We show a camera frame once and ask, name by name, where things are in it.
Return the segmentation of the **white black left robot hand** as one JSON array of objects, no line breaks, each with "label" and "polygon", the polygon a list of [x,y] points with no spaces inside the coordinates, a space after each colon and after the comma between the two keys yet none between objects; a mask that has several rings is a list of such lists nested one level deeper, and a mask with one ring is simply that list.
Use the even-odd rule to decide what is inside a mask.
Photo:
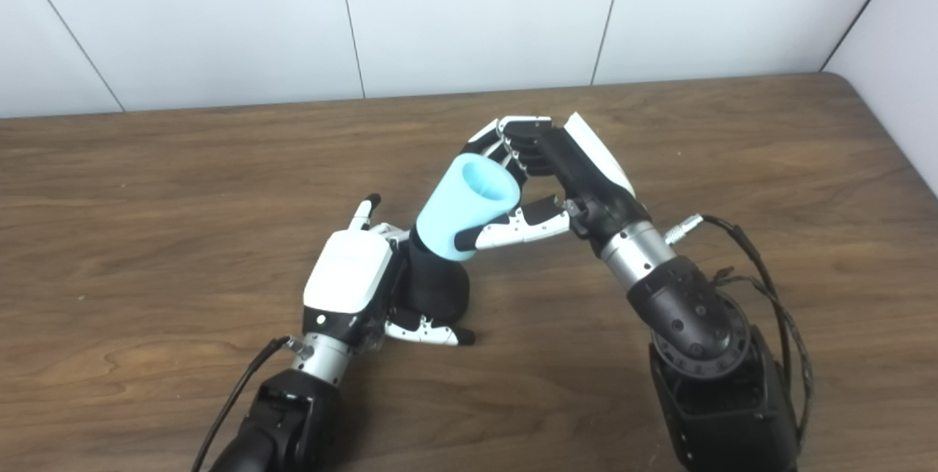
[{"label": "white black left robot hand", "polygon": [[303,290],[303,333],[358,353],[386,338],[474,345],[476,333],[459,324],[471,292],[466,269],[429,251],[415,229],[373,225],[380,202],[366,196],[348,227],[326,240]]}]

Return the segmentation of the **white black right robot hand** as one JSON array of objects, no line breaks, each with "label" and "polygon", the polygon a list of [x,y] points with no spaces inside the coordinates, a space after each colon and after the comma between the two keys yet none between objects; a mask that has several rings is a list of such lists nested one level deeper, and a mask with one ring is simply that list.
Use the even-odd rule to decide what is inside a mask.
[{"label": "white black right robot hand", "polygon": [[495,119],[460,152],[489,158],[519,187],[530,178],[556,178],[564,197],[515,204],[506,214],[457,232],[457,251],[502,248],[568,231],[599,251],[630,224],[652,221],[621,165],[579,114],[560,127],[549,116]]}]

